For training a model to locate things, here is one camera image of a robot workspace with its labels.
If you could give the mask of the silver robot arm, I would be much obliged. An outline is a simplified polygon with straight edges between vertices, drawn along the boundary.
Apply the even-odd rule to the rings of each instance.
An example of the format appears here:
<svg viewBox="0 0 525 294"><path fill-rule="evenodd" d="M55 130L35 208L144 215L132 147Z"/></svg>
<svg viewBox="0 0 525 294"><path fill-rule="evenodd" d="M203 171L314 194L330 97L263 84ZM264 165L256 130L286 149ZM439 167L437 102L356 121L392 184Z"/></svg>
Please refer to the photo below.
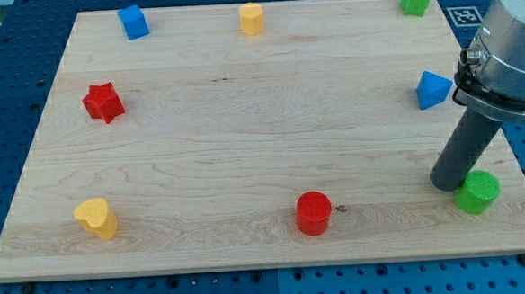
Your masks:
<svg viewBox="0 0 525 294"><path fill-rule="evenodd" d="M483 23L462 49L456 101L467 107L469 130L525 124L525 0L493 0Z"/></svg>

